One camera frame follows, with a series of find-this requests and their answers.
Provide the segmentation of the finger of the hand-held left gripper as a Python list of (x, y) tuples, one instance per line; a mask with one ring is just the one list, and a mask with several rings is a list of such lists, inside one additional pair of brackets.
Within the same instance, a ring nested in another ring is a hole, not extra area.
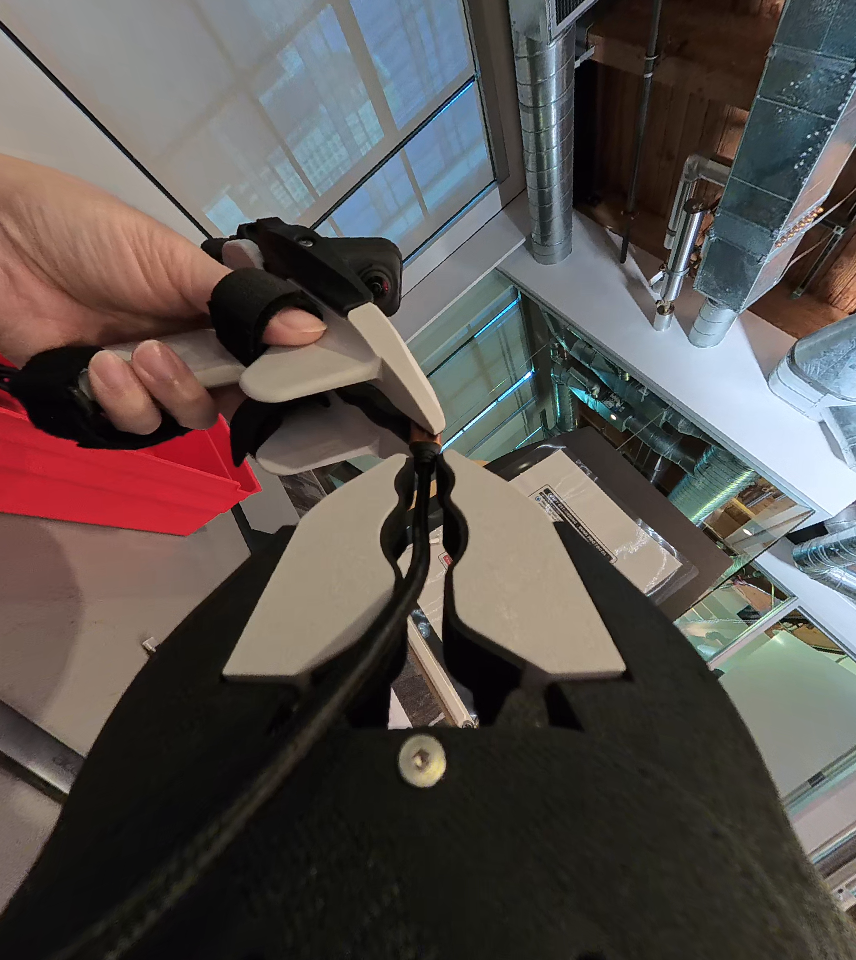
[(246, 399), (231, 417), (231, 451), (235, 465), (250, 457), (276, 476), (386, 459), (405, 451), (405, 416), (381, 395)]
[(256, 402), (281, 403), (371, 383), (430, 435), (442, 434), (445, 415), (434, 388), (384, 313), (373, 303), (346, 315), (327, 306), (321, 311), (322, 336), (267, 350), (241, 375), (242, 392)]

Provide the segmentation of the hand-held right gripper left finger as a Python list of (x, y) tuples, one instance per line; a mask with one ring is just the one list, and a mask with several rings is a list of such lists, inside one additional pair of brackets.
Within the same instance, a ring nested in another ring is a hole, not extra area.
[(382, 530), (405, 514), (410, 458), (396, 454), (320, 500), (297, 524), (222, 676), (231, 681), (304, 682), (355, 644), (386, 605), (395, 561)]

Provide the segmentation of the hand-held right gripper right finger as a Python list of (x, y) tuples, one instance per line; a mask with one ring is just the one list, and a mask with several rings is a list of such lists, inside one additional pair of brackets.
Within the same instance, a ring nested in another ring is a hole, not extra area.
[(437, 470), (450, 557), (442, 639), (458, 681), (622, 677), (625, 661), (544, 508), (455, 451)]

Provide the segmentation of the red plastic bin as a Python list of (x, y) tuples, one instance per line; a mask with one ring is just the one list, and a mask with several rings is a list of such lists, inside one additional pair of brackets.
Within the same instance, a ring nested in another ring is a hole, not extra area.
[(224, 420), (141, 451), (78, 448), (0, 390), (0, 513), (187, 536), (261, 491)]

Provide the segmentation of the grey usb hub with cable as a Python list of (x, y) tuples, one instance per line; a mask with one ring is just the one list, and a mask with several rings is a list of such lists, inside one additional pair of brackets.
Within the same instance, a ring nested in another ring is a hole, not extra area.
[(0, 699), (0, 767), (63, 804), (85, 757)]

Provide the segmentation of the person's left hand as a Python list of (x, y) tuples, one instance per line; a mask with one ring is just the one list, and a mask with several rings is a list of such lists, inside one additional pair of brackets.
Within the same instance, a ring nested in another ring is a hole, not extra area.
[(21, 367), (60, 346), (133, 342), (129, 361), (101, 350), (88, 366), (116, 428), (147, 435), (167, 411), (205, 430), (243, 402), (237, 387), (207, 391), (159, 341), (209, 327), (208, 301), (228, 273), (98, 187), (0, 154), (0, 354)]

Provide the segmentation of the white instruction sheet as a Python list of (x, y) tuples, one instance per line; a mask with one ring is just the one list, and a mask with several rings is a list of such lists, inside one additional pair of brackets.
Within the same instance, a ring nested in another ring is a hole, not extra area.
[(634, 584), (653, 597), (668, 595), (690, 570), (686, 559), (646, 522), (626, 510), (595, 474), (559, 446), (511, 483), (556, 524), (574, 531)]

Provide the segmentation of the window with roller shade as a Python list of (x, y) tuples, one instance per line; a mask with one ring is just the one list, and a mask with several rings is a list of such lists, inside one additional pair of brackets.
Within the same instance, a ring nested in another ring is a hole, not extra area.
[(5, 1), (0, 20), (212, 234), (418, 255), (495, 183), (456, 1)]

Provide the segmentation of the round metal air duct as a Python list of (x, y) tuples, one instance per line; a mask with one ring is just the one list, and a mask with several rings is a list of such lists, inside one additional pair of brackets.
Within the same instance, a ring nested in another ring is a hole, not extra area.
[(530, 250), (543, 265), (573, 246), (576, 37), (552, 31), (547, 2), (508, 3), (530, 212)]

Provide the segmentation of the rectangular metal air duct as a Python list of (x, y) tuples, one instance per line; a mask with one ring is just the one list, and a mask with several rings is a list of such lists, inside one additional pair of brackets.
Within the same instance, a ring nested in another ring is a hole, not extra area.
[(695, 288), (740, 314), (787, 270), (856, 147), (856, 1), (782, 15)]

